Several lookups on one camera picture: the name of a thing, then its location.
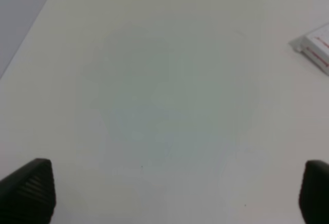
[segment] gray wall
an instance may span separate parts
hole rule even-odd
[[[0,0],[0,77],[47,0]]]

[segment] white box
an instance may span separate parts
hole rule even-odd
[[[329,75],[329,24],[303,36],[294,46]]]

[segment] red stripe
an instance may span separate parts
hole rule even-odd
[[[317,59],[319,59],[326,67],[329,66],[329,64],[321,57],[319,57],[313,50],[311,50],[309,47],[306,48],[308,51],[310,51]]]
[[[323,44],[324,46],[326,46],[327,48],[329,48],[328,43],[326,43],[324,40],[322,40],[321,38],[316,38],[316,39],[319,40],[320,42],[322,42],[322,44]]]

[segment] white table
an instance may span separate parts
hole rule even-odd
[[[303,220],[329,78],[289,47],[328,0],[48,0],[0,81],[0,176],[53,161],[53,224]]]

